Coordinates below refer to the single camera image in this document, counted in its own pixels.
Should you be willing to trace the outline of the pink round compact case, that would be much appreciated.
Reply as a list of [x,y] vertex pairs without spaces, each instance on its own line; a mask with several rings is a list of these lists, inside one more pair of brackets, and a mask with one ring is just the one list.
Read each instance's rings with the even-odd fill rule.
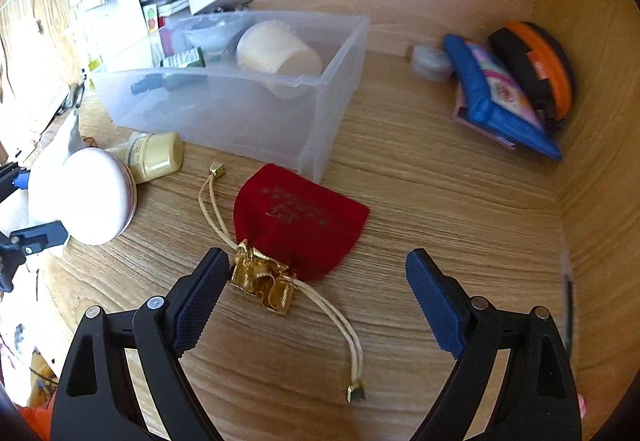
[[98,148],[81,149],[66,158],[41,155],[30,172],[27,192],[32,223],[61,221],[72,239],[89,246],[121,235],[138,202],[128,167]]

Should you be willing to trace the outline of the cream yellow lotion tube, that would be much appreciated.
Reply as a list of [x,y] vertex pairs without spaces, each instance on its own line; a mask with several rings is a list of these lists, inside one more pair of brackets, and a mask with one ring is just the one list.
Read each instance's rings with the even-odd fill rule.
[[178,132],[134,134],[107,152],[119,158],[130,170],[134,182],[141,184],[178,172],[184,144]]

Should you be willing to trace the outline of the red velvet drawstring pouch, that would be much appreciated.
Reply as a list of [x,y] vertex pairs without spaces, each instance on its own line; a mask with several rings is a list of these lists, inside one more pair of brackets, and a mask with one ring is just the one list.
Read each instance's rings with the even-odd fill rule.
[[364,351],[356,329],[344,313],[311,283],[335,270],[354,248],[369,217],[369,208],[319,186],[288,169],[267,164],[236,194],[233,227],[218,207],[214,183],[224,165],[213,163],[198,190],[198,206],[218,239],[232,253],[231,283],[285,315],[296,293],[313,302],[337,327],[350,354],[346,400],[366,399]]

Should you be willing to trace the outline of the white paper sheet stack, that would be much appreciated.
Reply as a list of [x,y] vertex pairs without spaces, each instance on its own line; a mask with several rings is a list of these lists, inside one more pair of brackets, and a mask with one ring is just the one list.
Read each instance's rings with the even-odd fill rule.
[[139,0],[70,0],[80,42],[110,73],[152,68],[148,30]]

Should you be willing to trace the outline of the fruit pattern card pack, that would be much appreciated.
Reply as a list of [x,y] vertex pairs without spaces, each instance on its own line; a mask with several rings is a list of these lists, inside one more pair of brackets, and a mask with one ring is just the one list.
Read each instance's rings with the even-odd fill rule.
[[153,68],[159,68],[165,55],[162,38],[160,38],[160,18],[157,13],[157,5],[147,4],[142,7],[142,10],[150,43],[152,66]]

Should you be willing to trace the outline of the clear plastic bowl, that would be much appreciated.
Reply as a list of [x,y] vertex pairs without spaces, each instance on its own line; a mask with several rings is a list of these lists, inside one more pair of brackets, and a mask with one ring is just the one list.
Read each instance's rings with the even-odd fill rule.
[[183,22],[186,42],[203,53],[206,62],[224,60],[234,53],[241,36],[250,26],[248,16],[196,16]]

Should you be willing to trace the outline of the blue patterned pouch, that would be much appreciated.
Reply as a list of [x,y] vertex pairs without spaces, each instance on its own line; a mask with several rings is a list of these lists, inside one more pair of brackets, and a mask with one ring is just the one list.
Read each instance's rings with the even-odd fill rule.
[[559,161],[532,103],[502,63],[485,47],[455,34],[442,38],[458,79],[454,118],[510,150],[519,146]]

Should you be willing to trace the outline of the clear plastic storage bin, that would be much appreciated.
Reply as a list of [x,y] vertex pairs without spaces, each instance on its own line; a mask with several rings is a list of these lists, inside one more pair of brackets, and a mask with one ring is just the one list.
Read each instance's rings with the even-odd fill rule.
[[367,49],[365,16],[297,11],[218,13],[242,30],[288,24],[318,53],[318,77],[241,68],[234,34],[219,60],[201,68],[100,68],[91,79],[113,122],[146,132],[176,131],[183,140],[295,170],[321,181],[337,130],[358,89]]

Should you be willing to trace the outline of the cream plastic cup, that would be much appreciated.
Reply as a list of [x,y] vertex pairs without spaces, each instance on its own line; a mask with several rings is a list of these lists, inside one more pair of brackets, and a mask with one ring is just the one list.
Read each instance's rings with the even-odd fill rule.
[[235,59],[239,68],[262,74],[319,77],[323,71],[318,52],[280,20],[252,25],[236,45]]

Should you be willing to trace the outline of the black orange round case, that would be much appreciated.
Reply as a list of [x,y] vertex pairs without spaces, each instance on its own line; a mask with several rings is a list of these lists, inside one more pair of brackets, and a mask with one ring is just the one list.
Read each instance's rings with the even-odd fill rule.
[[574,71],[559,42],[533,22],[513,20],[492,32],[488,44],[533,105],[544,130],[556,134],[576,94]]

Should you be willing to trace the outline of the small white round container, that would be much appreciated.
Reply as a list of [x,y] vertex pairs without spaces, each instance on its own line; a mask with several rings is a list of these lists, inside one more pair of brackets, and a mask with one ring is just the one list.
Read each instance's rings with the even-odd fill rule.
[[430,82],[446,83],[452,75],[448,56],[438,48],[415,45],[410,62],[413,71]]

